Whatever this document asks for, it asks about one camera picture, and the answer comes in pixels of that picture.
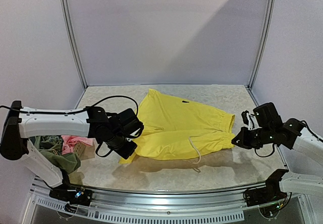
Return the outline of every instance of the yellow garment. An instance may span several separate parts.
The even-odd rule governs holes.
[[[232,148],[235,116],[202,103],[161,94],[150,89],[139,106],[138,118],[144,123],[141,136],[134,139],[135,153],[120,163],[130,163],[135,155],[158,160],[199,157]]]

